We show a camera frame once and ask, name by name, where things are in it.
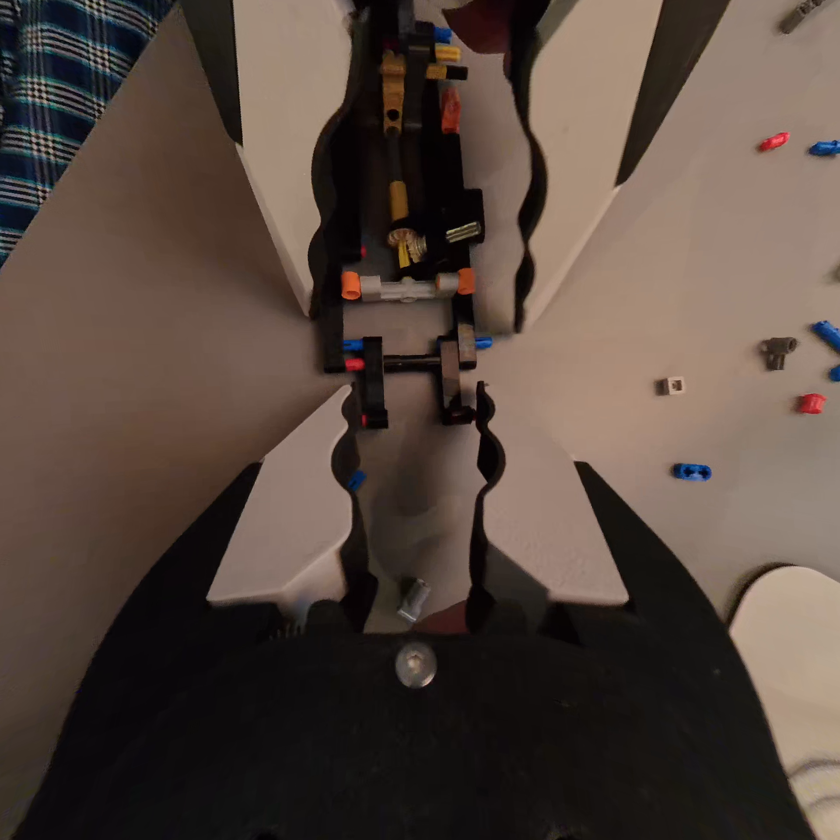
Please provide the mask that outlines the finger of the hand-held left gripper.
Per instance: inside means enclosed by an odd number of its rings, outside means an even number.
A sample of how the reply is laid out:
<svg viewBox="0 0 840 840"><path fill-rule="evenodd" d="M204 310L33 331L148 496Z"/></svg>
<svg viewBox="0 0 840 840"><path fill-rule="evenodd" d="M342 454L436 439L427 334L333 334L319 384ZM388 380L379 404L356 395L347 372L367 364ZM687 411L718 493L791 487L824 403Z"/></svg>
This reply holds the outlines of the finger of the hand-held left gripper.
<svg viewBox="0 0 840 840"><path fill-rule="evenodd" d="M509 79L531 162L517 333L543 315L617 195L662 5L545 2L538 19L511 28Z"/></svg>
<svg viewBox="0 0 840 840"><path fill-rule="evenodd" d="M234 1L239 158L288 284L309 314L308 252L320 223L317 141L343 102L351 2Z"/></svg>

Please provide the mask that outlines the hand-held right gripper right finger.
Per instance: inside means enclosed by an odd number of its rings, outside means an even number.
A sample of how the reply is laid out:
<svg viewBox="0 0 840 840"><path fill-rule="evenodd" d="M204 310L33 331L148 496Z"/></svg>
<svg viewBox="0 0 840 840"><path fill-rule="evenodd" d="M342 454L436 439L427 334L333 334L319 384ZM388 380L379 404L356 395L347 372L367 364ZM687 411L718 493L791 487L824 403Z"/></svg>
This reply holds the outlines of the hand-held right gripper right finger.
<svg viewBox="0 0 840 840"><path fill-rule="evenodd" d="M550 632L566 606L631 599L573 458L534 422L476 386L476 497L467 626Z"/></svg>

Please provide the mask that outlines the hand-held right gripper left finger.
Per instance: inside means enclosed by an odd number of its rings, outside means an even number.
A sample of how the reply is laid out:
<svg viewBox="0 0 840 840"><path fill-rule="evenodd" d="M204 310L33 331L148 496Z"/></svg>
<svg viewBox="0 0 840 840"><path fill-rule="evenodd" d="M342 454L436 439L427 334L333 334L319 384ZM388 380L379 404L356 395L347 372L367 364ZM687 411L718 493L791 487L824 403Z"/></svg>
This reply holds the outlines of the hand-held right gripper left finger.
<svg viewBox="0 0 840 840"><path fill-rule="evenodd" d="M341 386L259 462L206 596L213 606L269 603L302 626L316 602L338 603L364 630L378 590L358 492L354 387Z"/></svg>

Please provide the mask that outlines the black lego liftarm axle tube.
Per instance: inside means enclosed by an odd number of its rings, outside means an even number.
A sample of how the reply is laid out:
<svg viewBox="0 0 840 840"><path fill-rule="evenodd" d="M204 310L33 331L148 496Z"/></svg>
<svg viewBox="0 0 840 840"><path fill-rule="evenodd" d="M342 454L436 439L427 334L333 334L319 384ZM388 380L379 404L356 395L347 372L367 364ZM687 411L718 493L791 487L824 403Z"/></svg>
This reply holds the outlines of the black lego liftarm axle tube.
<svg viewBox="0 0 840 840"><path fill-rule="evenodd" d="M363 338L364 351L343 353L344 369L360 376L360 423L369 430L389 427L384 378L396 373L435 373L438 351L431 353L384 353L381 338Z"/></svg>

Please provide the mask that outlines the black lego chassis assembly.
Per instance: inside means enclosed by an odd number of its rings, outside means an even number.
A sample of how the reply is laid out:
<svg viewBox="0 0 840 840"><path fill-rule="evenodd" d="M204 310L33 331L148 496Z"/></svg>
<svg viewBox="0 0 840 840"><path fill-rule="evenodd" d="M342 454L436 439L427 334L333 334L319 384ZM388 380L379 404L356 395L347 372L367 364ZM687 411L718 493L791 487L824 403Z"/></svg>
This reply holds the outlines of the black lego chassis assembly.
<svg viewBox="0 0 840 840"><path fill-rule="evenodd" d="M476 327L487 215L461 142L469 69L424 2L351 3L346 92L311 166L321 223L308 253L310 318L324 370L345 371L346 307L420 302L450 310L444 336L458 340L461 370L473 370L494 340Z"/></svg>

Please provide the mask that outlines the light grey lego connector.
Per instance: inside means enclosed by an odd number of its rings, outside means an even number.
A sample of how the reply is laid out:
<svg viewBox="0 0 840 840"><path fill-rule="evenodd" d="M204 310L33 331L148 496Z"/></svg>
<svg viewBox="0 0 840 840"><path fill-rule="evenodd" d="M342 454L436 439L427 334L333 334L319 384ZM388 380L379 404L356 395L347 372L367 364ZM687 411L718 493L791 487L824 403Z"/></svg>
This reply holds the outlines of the light grey lego connector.
<svg viewBox="0 0 840 840"><path fill-rule="evenodd" d="M405 576L400 582L400 601L396 610L398 617L411 625L416 624L431 593L429 583L418 577Z"/></svg>

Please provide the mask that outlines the dark grey lego beam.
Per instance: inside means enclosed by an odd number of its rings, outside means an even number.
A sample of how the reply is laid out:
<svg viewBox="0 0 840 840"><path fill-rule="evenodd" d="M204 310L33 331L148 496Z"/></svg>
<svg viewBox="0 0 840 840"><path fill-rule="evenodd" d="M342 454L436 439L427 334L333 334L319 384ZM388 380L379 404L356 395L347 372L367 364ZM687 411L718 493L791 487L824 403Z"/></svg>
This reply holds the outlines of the dark grey lego beam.
<svg viewBox="0 0 840 840"><path fill-rule="evenodd" d="M811 15L830 1L800 1L777 24L781 35L790 35Z"/></svg>

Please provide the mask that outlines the person's plaid shirt torso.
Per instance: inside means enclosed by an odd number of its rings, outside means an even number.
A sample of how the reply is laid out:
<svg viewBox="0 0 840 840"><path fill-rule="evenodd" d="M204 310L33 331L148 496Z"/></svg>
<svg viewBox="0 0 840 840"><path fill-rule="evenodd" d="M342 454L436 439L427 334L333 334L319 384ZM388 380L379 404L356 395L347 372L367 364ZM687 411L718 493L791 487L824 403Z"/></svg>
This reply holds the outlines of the person's plaid shirt torso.
<svg viewBox="0 0 840 840"><path fill-rule="evenodd" d="M173 1L1 2L4 263Z"/></svg>

